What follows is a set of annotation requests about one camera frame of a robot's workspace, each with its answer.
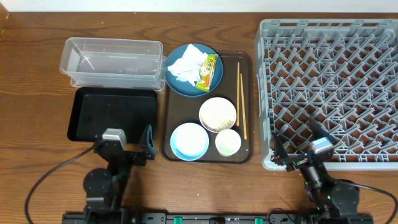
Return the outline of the grey dishwasher rack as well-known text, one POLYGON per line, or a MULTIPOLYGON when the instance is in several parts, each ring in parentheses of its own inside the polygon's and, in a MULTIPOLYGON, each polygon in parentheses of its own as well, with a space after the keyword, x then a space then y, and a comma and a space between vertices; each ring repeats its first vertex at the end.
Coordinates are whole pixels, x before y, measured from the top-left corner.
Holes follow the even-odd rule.
POLYGON ((254 39, 261 163, 290 157, 315 119, 337 140, 329 170, 397 169, 397 21, 265 19, 254 39))

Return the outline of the yellow green snack wrapper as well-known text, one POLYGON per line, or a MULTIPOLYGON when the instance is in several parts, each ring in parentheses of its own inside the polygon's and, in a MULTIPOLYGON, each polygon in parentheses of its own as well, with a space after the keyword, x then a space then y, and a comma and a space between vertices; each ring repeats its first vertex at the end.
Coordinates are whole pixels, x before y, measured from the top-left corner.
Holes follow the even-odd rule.
POLYGON ((209 92, 210 85, 215 72, 216 61, 218 59, 218 54, 209 54, 206 60, 200 67, 199 75, 200 79, 197 81, 195 86, 196 89, 201 91, 209 92))

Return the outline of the dark brown serving tray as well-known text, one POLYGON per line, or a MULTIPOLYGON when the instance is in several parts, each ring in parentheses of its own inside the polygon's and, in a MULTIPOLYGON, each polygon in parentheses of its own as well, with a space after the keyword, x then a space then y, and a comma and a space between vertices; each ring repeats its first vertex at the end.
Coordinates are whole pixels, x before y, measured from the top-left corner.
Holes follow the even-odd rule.
POLYGON ((246 127, 248 139, 244 140, 242 103, 239 104, 239 126, 233 129, 239 133, 242 144, 239 151, 232 156, 222 156, 216 149, 216 133, 209 132, 209 147, 204 156, 196 160, 201 163, 244 164, 254 154, 254 115, 253 115, 253 70, 250 56, 244 52, 221 52, 223 77, 218 86, 210 93, 199 98, 179 95, 170 88, 165 92, 164 120, 161 132, 160 152, 168 161, 181 160, 172 152, 170 137, 175 128, 183 123, 197 123, 200 106, 209 98, 226 98, 236 104, 237 63, 240 62, 240 73, 243 74, 244 99, 246 110, 246 127))

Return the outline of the light blue bowl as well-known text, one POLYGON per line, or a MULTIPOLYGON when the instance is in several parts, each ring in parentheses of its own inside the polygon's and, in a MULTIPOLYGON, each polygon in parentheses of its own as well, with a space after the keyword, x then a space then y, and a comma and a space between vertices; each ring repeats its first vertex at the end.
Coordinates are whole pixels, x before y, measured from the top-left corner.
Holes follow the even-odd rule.
POLYGON ((205 155, 210 139, 207 131, 196 123, 183 123, 171 134, 172 152, 183 161, 195 161, 205 155))

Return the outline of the white tissue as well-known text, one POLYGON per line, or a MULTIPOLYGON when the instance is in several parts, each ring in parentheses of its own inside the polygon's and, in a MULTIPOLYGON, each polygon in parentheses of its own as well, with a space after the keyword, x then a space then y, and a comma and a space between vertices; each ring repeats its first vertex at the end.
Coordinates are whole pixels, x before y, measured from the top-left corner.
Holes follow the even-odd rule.
POLYGON ((200 79, 200 68, 207 58, 207 53, 203 53, 193 44, 188 44, 182 57, 167 68, 178 81, 189 82, 195 86, 200 79))

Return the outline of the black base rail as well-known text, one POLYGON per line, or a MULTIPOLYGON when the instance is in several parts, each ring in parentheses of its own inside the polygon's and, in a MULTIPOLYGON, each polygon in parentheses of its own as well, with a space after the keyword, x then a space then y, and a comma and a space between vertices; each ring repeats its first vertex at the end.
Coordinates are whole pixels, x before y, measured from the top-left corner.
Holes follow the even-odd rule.
POLYGON ((294 215, 272 213, 270 215, 183 215, 164 213, 144 213, 139 218, 131 218, 128 223, 141 224, 285 224, 285 223, 373 223, 369 215, 360 215, 348 220, 330 219, 318 215, 294 215))

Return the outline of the black waste tray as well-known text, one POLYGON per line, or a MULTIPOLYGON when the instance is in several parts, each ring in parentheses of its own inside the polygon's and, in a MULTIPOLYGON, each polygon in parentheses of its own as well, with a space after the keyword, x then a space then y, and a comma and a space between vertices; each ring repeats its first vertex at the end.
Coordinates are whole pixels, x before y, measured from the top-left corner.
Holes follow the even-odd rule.
POLYGON ((81 87, 74 97, 67 131, 71 141, 94 142, 108 129, 122 129, 137 144, 148 124, 157 122, 154 90, 81 87))

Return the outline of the left wooden chopstick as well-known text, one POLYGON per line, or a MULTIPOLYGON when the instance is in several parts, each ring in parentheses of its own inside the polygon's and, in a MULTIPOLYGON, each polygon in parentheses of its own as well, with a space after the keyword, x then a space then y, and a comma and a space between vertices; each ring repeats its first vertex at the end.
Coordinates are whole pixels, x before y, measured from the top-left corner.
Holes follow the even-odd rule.
POLYGON ((237 83, 236 83, 236 126, 239 126, 239 89, 240 89, 240 62, 237 63, 237 83))

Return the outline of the white cup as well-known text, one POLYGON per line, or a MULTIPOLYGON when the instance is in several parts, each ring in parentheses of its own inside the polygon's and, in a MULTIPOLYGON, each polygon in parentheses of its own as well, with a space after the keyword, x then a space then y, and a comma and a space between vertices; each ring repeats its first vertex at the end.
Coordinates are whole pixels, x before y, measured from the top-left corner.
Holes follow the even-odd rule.
POLYGON ((237 153, 241 147, 241 137, 232 129, 222 130, 216 135, 215 146, 222 156, 232 156, 237 153))

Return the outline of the dark blue plate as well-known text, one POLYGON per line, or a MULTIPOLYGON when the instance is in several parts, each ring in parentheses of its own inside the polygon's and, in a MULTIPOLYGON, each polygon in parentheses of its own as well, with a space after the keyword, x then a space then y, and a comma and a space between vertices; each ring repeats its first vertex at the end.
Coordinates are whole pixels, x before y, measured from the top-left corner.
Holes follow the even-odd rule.
POLYGON ((193 46, 195 46, 198 50, 200 50, 203 53, 218 54, 218 58, 215 65, 215 72, 210 85, 209 92, 199 90, 194 86, 192 86, 192 84, 190 84, 189 82, 178 81, 177 77, 172 75, 172 73, 167 68, 168 66, 171 66, 178 58, 181 58, 183 56, 184 51, 188 47, 188 44, 177 47, 165 59, 164 77, 166 84, 174 92, 186 97, 201 97, 213 91, 221 82, 223 77, 223 62, 221 59, 221 52, 216 52, 212 48, 203 44, 193 44, 193 46))

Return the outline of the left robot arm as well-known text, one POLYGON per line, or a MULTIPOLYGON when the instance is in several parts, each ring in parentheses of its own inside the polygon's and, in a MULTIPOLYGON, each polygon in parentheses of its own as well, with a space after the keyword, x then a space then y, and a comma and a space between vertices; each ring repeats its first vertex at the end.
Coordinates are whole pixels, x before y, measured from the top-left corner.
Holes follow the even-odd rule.
POLYGON ((108 128, 95 141, 94 152, 108 162, 107 168, 91 170, 83 181, 86 205, 96 213, 119 212, 131 169, 155 159, 152 126, 147 125, 139 140, 140 151, 126 151, 127 138, 122 129, 108 128))

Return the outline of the wooden chopstick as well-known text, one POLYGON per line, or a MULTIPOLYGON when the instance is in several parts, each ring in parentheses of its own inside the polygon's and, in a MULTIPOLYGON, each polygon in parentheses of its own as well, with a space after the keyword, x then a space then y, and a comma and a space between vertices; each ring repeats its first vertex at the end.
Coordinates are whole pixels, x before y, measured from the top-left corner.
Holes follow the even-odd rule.
POLYGON ((237 83, 236 83, 236 126, 239 126, 239 89, 240 89, 240 62, 237 63, 237 83))
POLYGON ((242 116, 243 116, 243 130, 244 140, 248 139, 247 127, 246 127, 246 110, 245 110, 245 99, 244 99, 244 86, 243 86, 243 74, 240 73, 240 85, 241 85, 241 103, 242 103, 242 116))

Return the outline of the clear plastic bin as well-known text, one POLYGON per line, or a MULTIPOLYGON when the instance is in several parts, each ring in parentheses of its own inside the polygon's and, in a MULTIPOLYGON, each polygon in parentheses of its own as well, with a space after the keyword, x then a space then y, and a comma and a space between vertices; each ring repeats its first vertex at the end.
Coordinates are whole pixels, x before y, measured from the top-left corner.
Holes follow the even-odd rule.
POLYGON ((165 59, 159 41, 71 37, 65 42, 59 70, 76 88, 162 91, 165 59))

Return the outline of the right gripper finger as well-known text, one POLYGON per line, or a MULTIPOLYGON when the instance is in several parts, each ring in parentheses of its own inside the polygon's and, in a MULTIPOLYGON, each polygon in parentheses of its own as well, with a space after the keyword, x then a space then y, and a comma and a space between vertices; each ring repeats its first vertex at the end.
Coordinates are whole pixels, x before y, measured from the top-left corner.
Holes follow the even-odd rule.
POLYGON ((332 144, 336 144, 336 138, 329 134, 326 130, 322 128, 313 118, 309 118, 308 127, 310 128, 315 140, 321 138, 327 138, 332 144))
POLYGON ((288 167, 290 164, 289 156, 276 133, 273 134, 274 140, 274 162, 279 166, 288 167))

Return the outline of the right wooden chopstick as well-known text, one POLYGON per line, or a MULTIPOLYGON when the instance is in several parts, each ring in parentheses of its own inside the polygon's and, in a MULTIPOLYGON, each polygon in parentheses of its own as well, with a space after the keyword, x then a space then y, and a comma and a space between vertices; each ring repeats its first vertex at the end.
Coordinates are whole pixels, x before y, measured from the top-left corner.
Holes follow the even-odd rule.
POLYGON ((243 130, 244 140, 248 139, 247 127, 246 127, 246 110, 245 110, 245 99, 244 99, 244 86, 243 86, 243 74, 240 73, 240 85, 241 85, 241 103, 242 103, 242 116, 243 116, 243 130))

